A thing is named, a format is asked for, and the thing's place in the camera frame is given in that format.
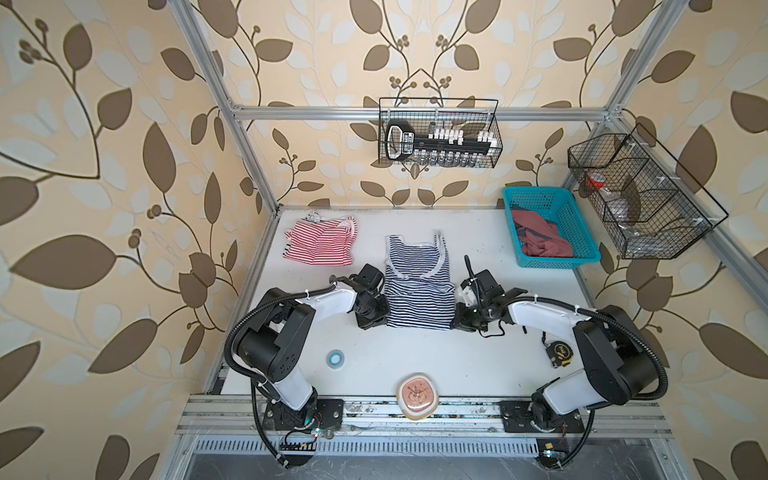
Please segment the blue white striped tank top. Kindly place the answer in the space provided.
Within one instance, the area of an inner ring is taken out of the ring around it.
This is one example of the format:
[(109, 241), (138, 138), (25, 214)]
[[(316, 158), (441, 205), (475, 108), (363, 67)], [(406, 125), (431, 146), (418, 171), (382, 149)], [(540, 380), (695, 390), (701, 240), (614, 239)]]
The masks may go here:
[(430, 243), (386, 238), (384, 295), (391, 328), (449, 330), (455, 317), (455, 285), (445, 238), (436, 231)]

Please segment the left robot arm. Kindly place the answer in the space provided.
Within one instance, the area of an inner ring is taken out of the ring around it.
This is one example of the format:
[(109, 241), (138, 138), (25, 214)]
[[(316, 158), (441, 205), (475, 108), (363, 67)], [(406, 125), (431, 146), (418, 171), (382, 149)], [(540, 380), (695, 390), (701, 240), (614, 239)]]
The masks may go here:
[(321, 289), (271, 288), (228, 333), (225, 363), (249, 380), (255, 429), (281, 467), (307, 463), (321, 435), (343, 422), (344, 401), (321, 398), (299, 367), (312, 325), (347, 313), (363, 330), (384, 324), (390, 309), (383, 283), (384, 274), (366, 264)]

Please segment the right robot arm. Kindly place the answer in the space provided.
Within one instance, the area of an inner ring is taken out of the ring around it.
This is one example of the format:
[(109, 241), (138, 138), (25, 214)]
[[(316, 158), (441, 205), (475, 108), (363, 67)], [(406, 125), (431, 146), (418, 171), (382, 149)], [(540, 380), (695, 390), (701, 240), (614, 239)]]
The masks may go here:
[(588, 416), (577, 443), (568, 452), (547, 447), (537, 461), (545, 469), (563, 470), (581, 452), (596, 414), (630, 401), (654, 401), (668, 391), (669, 379), (657, 354), (627, 313), (609, 305), (590, 310), (529, 293), (505, 290), (488, 270), (470, 270), (462, 283), (453, 328), (487, 337), (492, 322), (541, 332), (542, 342), (560, 341), (580, 357), (580, 369), (539, 387), (519, 418), (543, 433), (565, 426), (581, 411)]

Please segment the red white striped tank top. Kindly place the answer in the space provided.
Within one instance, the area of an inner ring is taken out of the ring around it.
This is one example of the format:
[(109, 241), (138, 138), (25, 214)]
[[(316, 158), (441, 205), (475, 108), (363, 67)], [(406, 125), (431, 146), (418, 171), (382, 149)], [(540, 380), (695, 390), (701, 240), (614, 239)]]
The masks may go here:
[(285, 259), (314, 266), (350, 266), (358, 225), (354, 217), (298, 220), (285, 232)]

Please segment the blue tape roll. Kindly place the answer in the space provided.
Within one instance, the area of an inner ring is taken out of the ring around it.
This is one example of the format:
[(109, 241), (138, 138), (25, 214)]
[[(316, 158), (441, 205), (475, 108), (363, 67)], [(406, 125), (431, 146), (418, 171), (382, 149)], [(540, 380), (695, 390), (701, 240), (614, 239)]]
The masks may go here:
[(341, 369), (345, 363), (345, 356), (340, 350), (332, 350), (326, 357), (326, 362), (332, 370)]

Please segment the yellow black tape measure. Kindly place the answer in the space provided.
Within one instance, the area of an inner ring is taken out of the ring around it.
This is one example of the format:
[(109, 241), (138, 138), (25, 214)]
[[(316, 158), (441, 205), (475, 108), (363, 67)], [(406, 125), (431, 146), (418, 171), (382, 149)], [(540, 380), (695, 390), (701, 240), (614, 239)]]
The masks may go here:
[(573, 349), (564, 341), (544, 341), (545, 352), (553, 368), (566, 367), (571, 364), (574, 356)]

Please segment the pink red garment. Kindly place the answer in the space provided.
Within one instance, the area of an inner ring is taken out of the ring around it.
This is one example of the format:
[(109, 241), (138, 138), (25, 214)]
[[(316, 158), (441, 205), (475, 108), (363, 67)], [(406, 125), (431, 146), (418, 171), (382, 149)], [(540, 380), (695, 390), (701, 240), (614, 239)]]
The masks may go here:
[(574, 251), (570, 242), (563, 238), (559, 233), (559, 228), (555, 222), (545, 220), (540, 214), (517, 208), (513, 206), (513, 211), (530, 212), (532, 220), (531, 228), (528, 230), (516, 230), (521, 251), (528, 257), (543, 258), (573, 258)]

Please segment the teal plastic laundry basket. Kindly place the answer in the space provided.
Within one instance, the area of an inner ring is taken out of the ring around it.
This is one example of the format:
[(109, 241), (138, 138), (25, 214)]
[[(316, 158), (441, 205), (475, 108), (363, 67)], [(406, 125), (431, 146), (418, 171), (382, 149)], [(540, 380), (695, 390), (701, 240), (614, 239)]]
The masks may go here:
[(573, 270), (601, 260), (571, 192), (554, 187), (507, 187), (503, 202), (519, 266)]

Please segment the pink round dish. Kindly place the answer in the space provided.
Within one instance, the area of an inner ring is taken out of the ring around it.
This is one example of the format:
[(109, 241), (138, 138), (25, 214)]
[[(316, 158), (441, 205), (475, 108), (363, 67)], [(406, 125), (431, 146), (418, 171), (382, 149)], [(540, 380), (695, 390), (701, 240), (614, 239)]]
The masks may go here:
[(396, 390), (396, 400), (403, 415), (411, 421), (429, 417), (439, 406), (435, 385), (424, 374), (414, 374), (403, 380)]

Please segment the black socket tool set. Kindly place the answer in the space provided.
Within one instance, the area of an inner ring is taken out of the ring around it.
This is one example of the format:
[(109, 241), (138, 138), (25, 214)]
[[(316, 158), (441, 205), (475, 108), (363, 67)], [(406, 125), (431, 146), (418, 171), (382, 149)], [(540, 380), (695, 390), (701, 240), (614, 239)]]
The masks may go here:
[(417, 129), (405, 119), (389, 120), (379, 129), (379, 151), (388, 160), (449, 163), (475, 166), (495, 165), (503, 151), (502, 141), (494, 132), (480, 130), (465, 134), (461, 129), (438, 127), (435, 122)]

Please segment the red capped plastic bottle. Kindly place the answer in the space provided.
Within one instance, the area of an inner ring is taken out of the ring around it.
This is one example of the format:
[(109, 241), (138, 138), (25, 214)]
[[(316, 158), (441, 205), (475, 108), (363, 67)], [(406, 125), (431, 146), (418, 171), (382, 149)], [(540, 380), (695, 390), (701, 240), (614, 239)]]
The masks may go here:
[(589, 172), (585, 179), (590, 199), (600, 208), (610, 208), (620, 199), (620, 195), (608, 186), (608, 178), (600, 172)]

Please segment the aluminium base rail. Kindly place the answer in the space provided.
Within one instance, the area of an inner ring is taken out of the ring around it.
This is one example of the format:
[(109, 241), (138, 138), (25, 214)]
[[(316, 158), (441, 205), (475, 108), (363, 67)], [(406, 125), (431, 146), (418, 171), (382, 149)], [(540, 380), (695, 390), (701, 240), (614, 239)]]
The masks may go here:
[(346, 396), (322, 415), (324, 426), (307, 433), (279, 431), (264, 401), (247, 395), (194, 395), (183, 410), (170, 447), (173, 461), (195, 453), (265, 454), (253, 414), (274, 446), (305, 442), (301, 453), (318, 456), (529, 457), (546, 444), (567, 450), (581, 436), (595, 443), (649, 445), (666, 461), (678, 454), (671, 428), (655, 403), (630, 402), (598, 411), (593, 422), (580, 411), (564, 426), (542, 432), (522, 421), (500, 397), (448, 396), (429, 417), (412, 421), (392, 396)]

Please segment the aluminium frame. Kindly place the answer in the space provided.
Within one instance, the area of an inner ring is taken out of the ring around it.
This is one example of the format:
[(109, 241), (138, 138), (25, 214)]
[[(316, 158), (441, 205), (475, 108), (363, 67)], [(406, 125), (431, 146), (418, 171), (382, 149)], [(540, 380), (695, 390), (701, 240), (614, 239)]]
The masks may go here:
[(187, 1), (196, 115), (282, 207), (505, 208), (564, 188), (580, 272), (675, 398), (767, 391), (763, 1)]

